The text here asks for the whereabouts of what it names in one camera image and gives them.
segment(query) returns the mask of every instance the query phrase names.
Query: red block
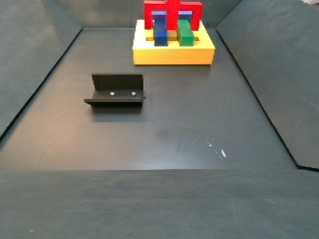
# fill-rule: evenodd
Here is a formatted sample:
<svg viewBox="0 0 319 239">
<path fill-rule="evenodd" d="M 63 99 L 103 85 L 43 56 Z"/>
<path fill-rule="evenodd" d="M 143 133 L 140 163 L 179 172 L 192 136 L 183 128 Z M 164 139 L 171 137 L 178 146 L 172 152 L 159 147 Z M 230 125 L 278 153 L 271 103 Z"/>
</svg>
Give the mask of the red block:
<svg viewBox="0 0 319 239">
<path fill-rule="evenodd" d="M 152 29 L 152 11 L 167 11 L 167 30 L 178 29 L 179 11 L 192 11 L 191 28 L 196 31 L 202 19 L 203 5 L 199 2 L 180 2 L 180 0 L 144 1 L 144 29 Z"/>
</svg>

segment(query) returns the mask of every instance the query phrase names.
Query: yellow base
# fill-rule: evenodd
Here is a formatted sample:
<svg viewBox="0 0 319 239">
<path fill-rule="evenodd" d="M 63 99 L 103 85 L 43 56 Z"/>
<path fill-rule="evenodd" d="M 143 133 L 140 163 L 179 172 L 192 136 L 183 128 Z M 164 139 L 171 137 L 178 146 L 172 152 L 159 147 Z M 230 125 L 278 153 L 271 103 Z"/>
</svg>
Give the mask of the yellow base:
<svg viewBox="0 0 319 239">
<path fill-rule="evenodd" d="M 150 33 L 144 30 L 144 20 L 138 20 L 132 48 L 135 64 L 212 64 L 216 48 L 202 22 L 192 47 L 180 47 L 179 42 L 170 39 L 168 47 L 156 47 Z"/>
</svg>

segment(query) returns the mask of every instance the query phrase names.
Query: black metal bracket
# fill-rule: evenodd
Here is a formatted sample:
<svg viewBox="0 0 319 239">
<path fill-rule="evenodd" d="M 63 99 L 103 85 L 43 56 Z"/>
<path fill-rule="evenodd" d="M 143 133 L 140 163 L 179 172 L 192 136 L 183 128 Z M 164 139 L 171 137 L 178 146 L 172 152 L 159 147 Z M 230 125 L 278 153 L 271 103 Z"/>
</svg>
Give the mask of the black metal bracket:
<svg viewBox="0 0 319 239">
<path fill-rule="evenodd" d="M 92 74 L 95 93 L 84 102 L 92 106 L 143 104 L 143 74 Z"/>
</svg>

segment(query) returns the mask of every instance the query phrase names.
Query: toy block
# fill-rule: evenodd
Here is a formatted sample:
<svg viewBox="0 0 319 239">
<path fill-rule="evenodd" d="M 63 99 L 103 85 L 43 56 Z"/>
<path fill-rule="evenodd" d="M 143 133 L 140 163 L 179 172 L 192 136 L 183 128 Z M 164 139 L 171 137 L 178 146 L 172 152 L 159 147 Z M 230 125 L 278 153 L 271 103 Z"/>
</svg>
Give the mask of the toy block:
<svg viewBox="0 0 319 239">
<path fill-rule="evenodd" d="M 178 29 L 179 0 L 167 0 L 167 30 Z"/>
<path fill-rule="evenodd" d="M 167 12 L 166 11 L 152 11 L 152 20 L 166 20 Z M 191 22 L 192 20 L 192 11 L 180 11 L 179 19 L 186 19 Z"/>
<path fill-rule="evenodd" d="M 167 46 L 166 20 L 155 20 L 155 46 Z"/>
<path fill-rule="evenodd" d="M 155 40 L 155 32 L 154 29 L 151 30 L 144 30 L 144 38 L 147 41 L 154 41 Z"/>
<path fill-rule="evenodd" d="M 152 11 L 152 20 L 166 20 L 166 11 Z"/>
<path fill-rule="evenodd" d="M 192 11 L 180 11 L 179 12 L 179 19 L 180 20 L 186 19 L 191 22 L 192 21 L 192 15 L 194 15 Z"/>
<path fill-rule="evenodd" d="M 152 12 L 163 10 L 167 12 L 167 30 L 178 29 L 180 11 L 192 11 L 191 27 L 192 31 L 198 30 L 203 5 L 199 2 L 180 2 L 180 0 L 144 1 L 144 29 L 152 29 Z"/>
<path fill-rule="evenodd" d="M 192 11 L 192 19 L 191 19 L 191 28 L 192 31 L 199 29 L 199 22 L 202 20 L 203 14 L 203 5 L 199 2 L 184 2 L 179 6 L 179 10 Z"/>
<path fill-rule="evenodd" d="M 188 20 L 179 20 L 178 35 L 179 35 L 179 45 L 182 47 L 195 45 L 195 35 L 191 30 L 191 25 Z"/>
<path fill-rule="evenodd" d="M 147 41 L 155 41 L 154 29 L 152 30 L 144 30 L 144 37 L 146 37 Z M 167 31 L 167 40 L 168 41 L 179 41 L 176 31 L 172 31 L 172 30 Z"/>
<path fill-rule="evenodd" d="M 196 31 L 199 41 L 192 47 L 180 47 L 178 41 L 168 41 L 167 47 L 155 46 L 154 41 L 144 37 L 144 20 L 138 20 L 134 41 L 134 63 L 136 65 L 154 64 L 212 64 L 215 45 L 207 34 L 203 23 Z"/>
</svg>

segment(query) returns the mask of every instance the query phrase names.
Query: gray floor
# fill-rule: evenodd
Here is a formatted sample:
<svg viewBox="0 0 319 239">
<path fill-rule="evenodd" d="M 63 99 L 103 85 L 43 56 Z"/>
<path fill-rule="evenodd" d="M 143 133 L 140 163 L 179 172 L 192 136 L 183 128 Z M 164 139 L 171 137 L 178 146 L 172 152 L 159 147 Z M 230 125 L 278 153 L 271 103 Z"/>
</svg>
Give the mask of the gray floor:
<svg viewBox="0 0 319 239">
<path fill-rule="evenodd" d="M 135 66 L 130 29 L 84 29 L 0 148 L 0 170 L 295 169 L 215 30 L 212 66 Z M 143 73 L 139 110 L 94 110 L 92 73 Z"/>
<path fill-rule="evenodd" d="M 2 238 L 318 238 L 314 172 L 3 172 L 0 182 Z"/>
<path fill-rule="evenodd" d="M 84 30 L 2 142 L 2 237 L 318 237 L 319 175 L 211 36 L 212 66 L 135 67 L 130 30 Z M 140 112 L 91 109 L 92 72 L 144 73 Z M 104 170 L 163 168 L 210 170 Z"/>
</svg>

